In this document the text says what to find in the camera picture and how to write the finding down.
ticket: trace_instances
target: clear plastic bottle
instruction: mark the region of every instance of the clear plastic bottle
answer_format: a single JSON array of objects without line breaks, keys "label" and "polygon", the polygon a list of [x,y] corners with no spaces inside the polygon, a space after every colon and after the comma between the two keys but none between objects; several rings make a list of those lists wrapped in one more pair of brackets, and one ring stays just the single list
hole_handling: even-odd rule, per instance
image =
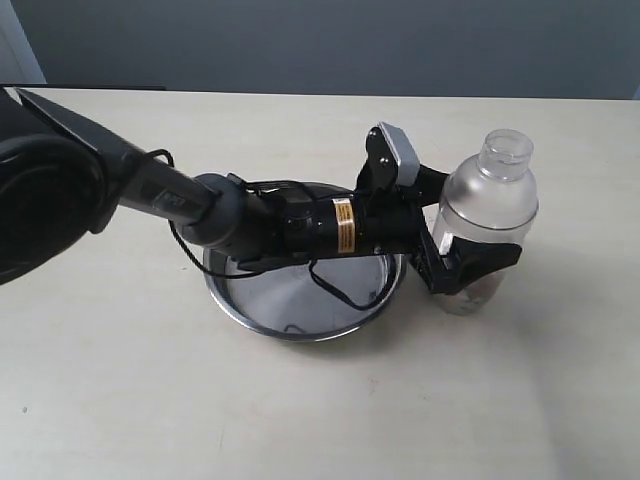
[{"label": "clear plastic bottle", "polygon": [[[485,243],[522,245],[538,212],[536,181],[529,170],[533,143],[515,130],[495,130],[482,150],[447,179],[433,239],[446,254],[454,236]],[[434,295],[446,312],[468,315],[496,293],[506,270],[487,275],[457,295]]]}]

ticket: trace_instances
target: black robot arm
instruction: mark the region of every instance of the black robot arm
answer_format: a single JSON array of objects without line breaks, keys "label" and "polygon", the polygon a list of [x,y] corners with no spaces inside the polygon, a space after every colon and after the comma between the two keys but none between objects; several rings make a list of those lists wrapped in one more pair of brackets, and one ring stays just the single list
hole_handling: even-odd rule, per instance
[{"label": "black robot arm", "polygon": [[189,178],[164,150],[144,152],[54,102],[18,95],[21,104],[0,91],[0,284],[86,231],[101,232],[118,205],[169,220],[185,251],[183,239],[249,274],[402,253],[431,292],[453,294],[520,255],[517,245],[456,238],[441,256],[422,207],[438,202],[447,174],[420,165],[402,130],[385,123],[367,136],[353,190],[232,174]]}]

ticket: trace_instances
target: bottle neck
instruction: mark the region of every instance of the bottle neck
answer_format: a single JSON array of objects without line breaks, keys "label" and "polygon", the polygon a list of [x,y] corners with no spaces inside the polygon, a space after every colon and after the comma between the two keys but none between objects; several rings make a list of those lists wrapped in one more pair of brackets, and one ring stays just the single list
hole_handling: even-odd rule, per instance
[{"label": "bottle neck", "polygon": [[485,175],[503,181],[522,177],[529,170],[533,143],[515,130],[495,130],[485,138],[478,167]]}]

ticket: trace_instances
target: yellow label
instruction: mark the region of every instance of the yellow label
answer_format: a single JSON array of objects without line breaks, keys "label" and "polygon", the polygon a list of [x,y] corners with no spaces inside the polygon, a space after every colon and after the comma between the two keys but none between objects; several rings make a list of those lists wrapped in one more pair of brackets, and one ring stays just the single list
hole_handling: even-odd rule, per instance
[{"label": "yellow label", "polygon": [[351,200],[334,198],[333,206],[338,222],[338,253],[353,253],[356,251],[356,222]]}]

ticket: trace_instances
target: table surface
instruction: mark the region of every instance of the table surface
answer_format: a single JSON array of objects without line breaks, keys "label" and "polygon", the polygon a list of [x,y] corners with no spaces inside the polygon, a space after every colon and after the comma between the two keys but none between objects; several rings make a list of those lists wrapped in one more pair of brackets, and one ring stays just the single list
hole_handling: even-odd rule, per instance
[{"label": "table surface", "polygon": [[379,120],[446,171],[514,128],[541,209],[480,314],[409,272],[369,326],[292,345],[226,317],[166,222],[121,208],[0,289],[0,478],[637,478],[640,102],[41,93],[248,180],[353,185]]}]

